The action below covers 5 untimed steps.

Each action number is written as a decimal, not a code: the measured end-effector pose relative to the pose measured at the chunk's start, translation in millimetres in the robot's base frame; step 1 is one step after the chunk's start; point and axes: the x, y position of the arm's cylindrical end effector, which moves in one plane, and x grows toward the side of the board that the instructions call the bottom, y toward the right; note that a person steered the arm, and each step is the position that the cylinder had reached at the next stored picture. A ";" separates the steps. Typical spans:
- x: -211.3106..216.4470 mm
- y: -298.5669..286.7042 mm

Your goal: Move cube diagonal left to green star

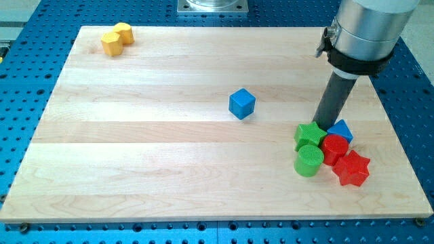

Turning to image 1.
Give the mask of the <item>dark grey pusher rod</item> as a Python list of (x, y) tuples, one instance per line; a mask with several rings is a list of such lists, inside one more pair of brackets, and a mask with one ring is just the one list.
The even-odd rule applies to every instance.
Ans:
[(332, 72), (313, 117), (322, 130), (327, 131), (335, 124), (356, 80), (357, 75)]

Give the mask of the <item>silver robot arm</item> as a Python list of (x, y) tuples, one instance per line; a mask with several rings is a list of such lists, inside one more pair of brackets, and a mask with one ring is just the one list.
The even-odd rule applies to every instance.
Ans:
[(334, 67), (313, 121), (327, 130), (360, 76), (383, 71), (419, 0), (343, 0), (316, 49)]

